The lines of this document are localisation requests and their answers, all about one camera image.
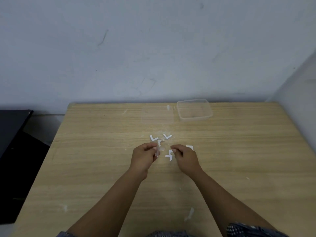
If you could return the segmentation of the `person's right hand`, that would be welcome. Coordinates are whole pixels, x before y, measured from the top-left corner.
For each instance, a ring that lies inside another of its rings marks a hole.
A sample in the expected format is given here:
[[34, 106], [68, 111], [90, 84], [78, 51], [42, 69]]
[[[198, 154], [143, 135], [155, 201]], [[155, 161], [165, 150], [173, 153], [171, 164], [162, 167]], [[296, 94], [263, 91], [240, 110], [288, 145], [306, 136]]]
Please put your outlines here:
[[176, 158], [179, 169], [190, 178], [203, 172], [195, 151], [186, 151], [185, 145], [175, 144], [171, 149], [178, 149], [183, 152], [182, 158]]

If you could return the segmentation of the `white tape scrap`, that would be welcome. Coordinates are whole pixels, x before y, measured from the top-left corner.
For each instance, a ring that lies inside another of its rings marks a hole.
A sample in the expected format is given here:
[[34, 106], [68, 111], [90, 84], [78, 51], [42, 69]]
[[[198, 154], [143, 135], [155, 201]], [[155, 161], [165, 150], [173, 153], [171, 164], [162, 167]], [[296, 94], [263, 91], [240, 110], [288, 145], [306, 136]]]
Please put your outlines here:
[[184, 218], [184, 222], [187, 222], [192, 219], [195, 209], [193, 207], [190, 208], [188, 215]]

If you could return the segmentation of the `clear plastic container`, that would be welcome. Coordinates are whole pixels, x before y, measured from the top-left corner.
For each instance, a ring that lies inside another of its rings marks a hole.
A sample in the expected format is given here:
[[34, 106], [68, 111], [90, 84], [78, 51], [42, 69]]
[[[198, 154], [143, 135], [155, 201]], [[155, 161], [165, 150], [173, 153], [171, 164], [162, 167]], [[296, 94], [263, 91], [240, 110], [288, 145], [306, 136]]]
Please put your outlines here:
[[182, 122], [201, 121], [213, 116], [210, 103], [206, 99], [178, 101], [177, 111]]

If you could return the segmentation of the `black cabinet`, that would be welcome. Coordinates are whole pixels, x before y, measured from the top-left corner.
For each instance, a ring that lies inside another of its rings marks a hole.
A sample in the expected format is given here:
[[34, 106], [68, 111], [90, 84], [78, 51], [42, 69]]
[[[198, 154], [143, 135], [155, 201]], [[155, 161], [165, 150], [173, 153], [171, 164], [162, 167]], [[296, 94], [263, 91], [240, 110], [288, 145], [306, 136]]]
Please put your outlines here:
[[15, 223], [49, 145], [24, 132], [33, 110], [0, 110], [0, 225]]

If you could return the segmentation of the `person's right forearm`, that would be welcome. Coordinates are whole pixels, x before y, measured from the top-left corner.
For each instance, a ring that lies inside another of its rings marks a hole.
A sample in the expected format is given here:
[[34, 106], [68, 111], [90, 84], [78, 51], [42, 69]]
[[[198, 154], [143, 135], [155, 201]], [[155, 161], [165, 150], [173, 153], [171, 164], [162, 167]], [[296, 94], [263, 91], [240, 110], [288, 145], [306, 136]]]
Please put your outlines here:
[[226, 230], [231, 223], [276, 230], [250, 207], [227, 192], [201, 168], [187, 175], [198, 187], [223, 237], [227, 237]]

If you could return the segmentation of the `person's left forearm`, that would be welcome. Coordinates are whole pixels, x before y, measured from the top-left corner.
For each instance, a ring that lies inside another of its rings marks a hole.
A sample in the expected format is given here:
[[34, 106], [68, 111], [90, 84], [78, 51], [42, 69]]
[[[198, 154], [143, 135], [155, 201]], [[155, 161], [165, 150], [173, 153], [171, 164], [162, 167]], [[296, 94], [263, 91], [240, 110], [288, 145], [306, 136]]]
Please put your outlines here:
[[129, 168], [109, 191], [66, 232], [74, 237], [118, 237], [148, 171]]

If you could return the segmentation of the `dark checkered shirt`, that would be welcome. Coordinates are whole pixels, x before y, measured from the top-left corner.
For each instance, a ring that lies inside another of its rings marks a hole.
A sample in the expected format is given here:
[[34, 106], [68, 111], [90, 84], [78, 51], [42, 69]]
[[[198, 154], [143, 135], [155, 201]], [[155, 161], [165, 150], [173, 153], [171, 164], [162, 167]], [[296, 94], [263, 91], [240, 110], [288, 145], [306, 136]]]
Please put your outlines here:
[[[243, 223], [230, 223], [226, 228], [227, 237], [289, 237], [269, 228], [249, 226]], [[155, 231], [146, 237], [195, 237], [186, 231]]]

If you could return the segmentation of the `clear plastic container lid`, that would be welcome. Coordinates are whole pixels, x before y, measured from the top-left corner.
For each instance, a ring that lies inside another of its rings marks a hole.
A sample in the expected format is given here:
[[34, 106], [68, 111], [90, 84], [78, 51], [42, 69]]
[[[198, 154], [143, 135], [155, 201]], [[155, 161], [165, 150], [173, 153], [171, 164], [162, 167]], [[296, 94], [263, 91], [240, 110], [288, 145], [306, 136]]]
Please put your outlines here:
[[143, 124], [172, 124], [174, 122], [173, 109], [170, 105], [145, 105], [141, 111]]

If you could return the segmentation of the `person's left hand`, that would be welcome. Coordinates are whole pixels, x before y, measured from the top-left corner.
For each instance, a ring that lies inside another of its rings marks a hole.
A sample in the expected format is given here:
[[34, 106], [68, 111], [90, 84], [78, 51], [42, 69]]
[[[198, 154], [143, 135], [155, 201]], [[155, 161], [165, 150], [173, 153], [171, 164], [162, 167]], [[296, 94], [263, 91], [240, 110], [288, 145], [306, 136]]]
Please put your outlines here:
[[158, 159], [155, 156], [156, 148], [144, 148], [144, 144], [134, 148], [132, 152], [129, 172], [136, 175], [141, 180], [147, 178], [148, 169]]

